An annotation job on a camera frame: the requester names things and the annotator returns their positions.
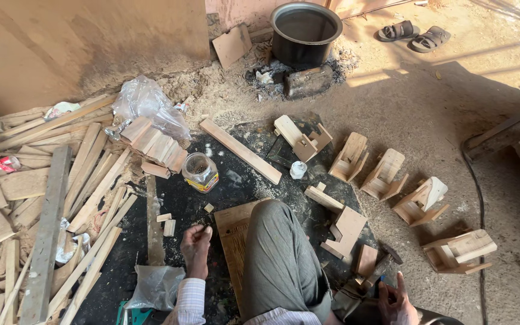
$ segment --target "leg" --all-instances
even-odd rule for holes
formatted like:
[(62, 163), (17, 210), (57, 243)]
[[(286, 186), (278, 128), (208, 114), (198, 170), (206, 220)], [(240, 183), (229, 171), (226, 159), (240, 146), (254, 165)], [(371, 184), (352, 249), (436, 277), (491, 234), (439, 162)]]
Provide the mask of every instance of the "leg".
[(242, 295), (242, 322), (276, 307), (311, 311), (321, 323), (330, 312), (326, 275), (293, 211), (278, 200), (252, 210)]

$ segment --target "sandal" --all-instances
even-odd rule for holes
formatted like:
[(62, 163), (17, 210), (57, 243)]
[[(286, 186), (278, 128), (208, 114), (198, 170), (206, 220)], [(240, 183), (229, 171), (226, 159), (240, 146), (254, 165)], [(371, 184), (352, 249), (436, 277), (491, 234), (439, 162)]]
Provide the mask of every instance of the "sandal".
[(420, 53), (429, 53), (451, 39), (451, 33), (438, 26), (432, 26), (426, 33), (410, 42), (410, 47)]
[(420, 28), (413, 26), (410, 20), (404, 20), (393, 26), (385, 26), (379, 29), (379, 41), (393, 42), (405, 38), (415, 38), (421, 33)]

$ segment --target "hammer head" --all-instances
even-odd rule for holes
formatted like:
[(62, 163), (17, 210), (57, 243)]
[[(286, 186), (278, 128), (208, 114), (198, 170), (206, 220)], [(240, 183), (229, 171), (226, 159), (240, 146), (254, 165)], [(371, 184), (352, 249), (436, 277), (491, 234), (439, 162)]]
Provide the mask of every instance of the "hammer head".
[(384, 244), (382, 246), (382, 250), (384, 250), (387, 254), (390, 254), (392, 256), (392, 260), (395, 263), (397, 263), (399, 265), (401, 265), (403, 263), (402, 258), (396, 253), (396, 251), (394, 249), (392, 249), (392, 247)]

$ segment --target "green tool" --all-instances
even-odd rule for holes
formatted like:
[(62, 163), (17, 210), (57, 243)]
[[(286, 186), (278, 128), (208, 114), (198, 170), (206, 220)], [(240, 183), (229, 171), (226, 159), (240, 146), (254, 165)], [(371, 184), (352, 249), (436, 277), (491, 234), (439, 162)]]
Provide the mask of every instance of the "green tool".
[(142, 310), (145, 308), (126, 309), (124, 306), (127, 303), (127, 301), (119, 303), (116, 325), (142, 325), (154, 310), (154, 308), (149, 308), (143, 312)]

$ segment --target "plastic bag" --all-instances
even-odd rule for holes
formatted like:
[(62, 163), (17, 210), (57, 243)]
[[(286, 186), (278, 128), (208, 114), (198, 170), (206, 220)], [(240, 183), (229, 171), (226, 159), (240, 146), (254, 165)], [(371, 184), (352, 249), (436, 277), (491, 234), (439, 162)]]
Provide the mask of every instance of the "plastic bag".
[(170, 99), (162, 92), (162, 87), (146, 76), (139, 75), (124, 82), (112, 108), (114, 114), (119, 113), (126, 120), (147, 117), (155, 128), (174, 140), (192, 139), (182, 114), (174, 109)]
[(124, 308), (154, 308), (159, 311), (174, 309), (178, 285), (186, 276), (184, 268), (136, 265), (135, 270), (138, 285), (134, 296)]

